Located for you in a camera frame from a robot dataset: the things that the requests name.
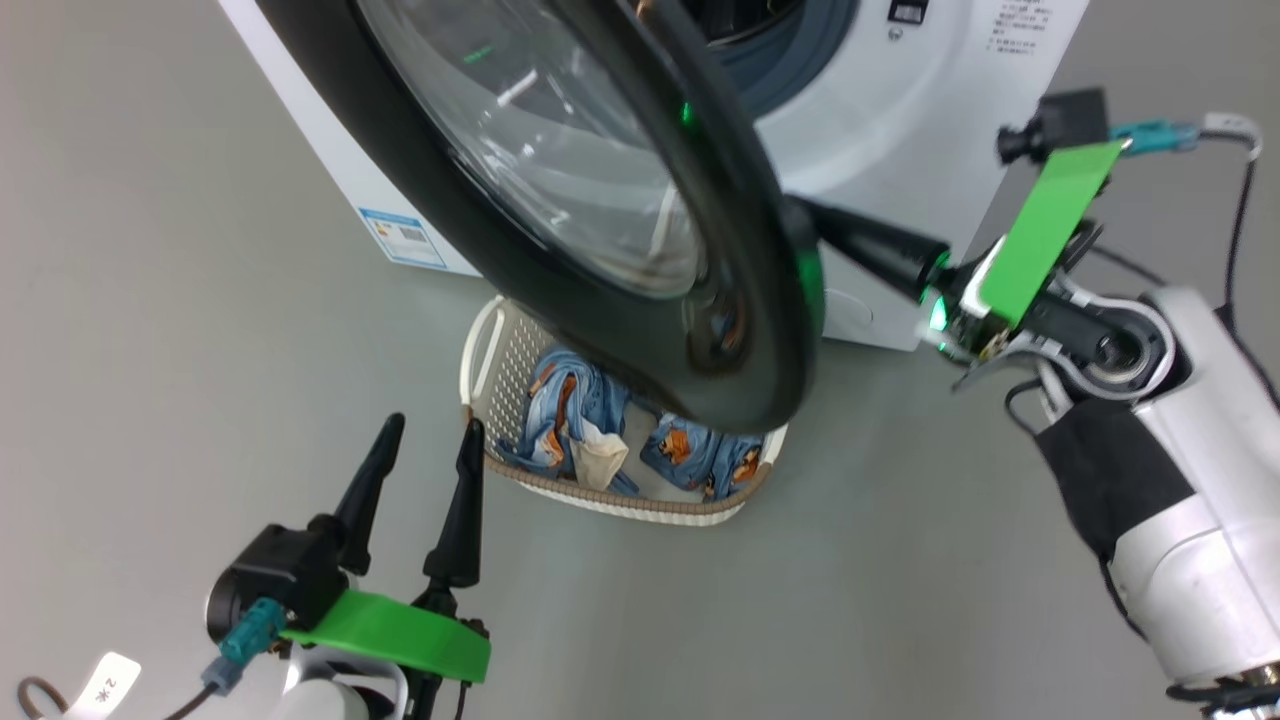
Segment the white plastic basket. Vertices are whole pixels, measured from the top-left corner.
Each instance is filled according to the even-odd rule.
[[[497,438],[516,439],[525,425],[529,406],[529,379],[543,351],[554,341],[547,331],[503,296],[485,305],[471,324],[462,350],[458,395],[467,419],[479,418],[485,429],[485,465],[521,486],[547,497],[596,512],[663,523],[708,527],[728,520],[768,480],[782,450],[787,428],[764,437],[755,477],[741,491],[716,502],[675,502],[645,497],[625,497],[579,486],[570,480],[544,478],[504,464],[494,452]],[[632,454],[639,448],[632,448]]]

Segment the energy label sticker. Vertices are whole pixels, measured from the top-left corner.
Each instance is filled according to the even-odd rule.
[[[360,208],[360,215],[374,233],[374,240],[392,258],[401,263],[447,268],[435,250],[430,232],[417,218]]]

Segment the white wristband label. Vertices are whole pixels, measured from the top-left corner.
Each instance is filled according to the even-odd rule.
[[[141,673],[141,665],[120,653],[104,655],[79,698],[63,717],[65,720],[102,720],[115,712]]]

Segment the blue connector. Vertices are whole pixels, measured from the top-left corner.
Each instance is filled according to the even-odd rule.
[[[200,682],[212,685],[214,694],[225,697],[239,683],[250,661],[266,652],[287,625],[284,607],[279,602],[259,598],[230,634],[218,643],[221,656],[205,669]]]
[[[1132,140],[1125,155],[1185,152],[1199,145],[1199,128],[1190,123],[1148,120],[1111,128],[1111,140]]]

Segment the white washing machine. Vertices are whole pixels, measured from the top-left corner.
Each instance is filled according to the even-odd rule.
[[[256,1],[220,1],[387,256],[477,274],[334,117]],[[1032,115],[1087,0],[685,4],[755,118],[785,191],[934,236],[961,256],[1004,176],[996,132]],[[485,55],[480,45],[454,60],[460,82],[474,79],[466,65]],[[566,187],[602,197],[595,176],[607,170],[579,169],[562,173]],[[628,197],[623,187],[607,195]],[[824,272],[827,337],[915,347],[919,306],[826,250]]]

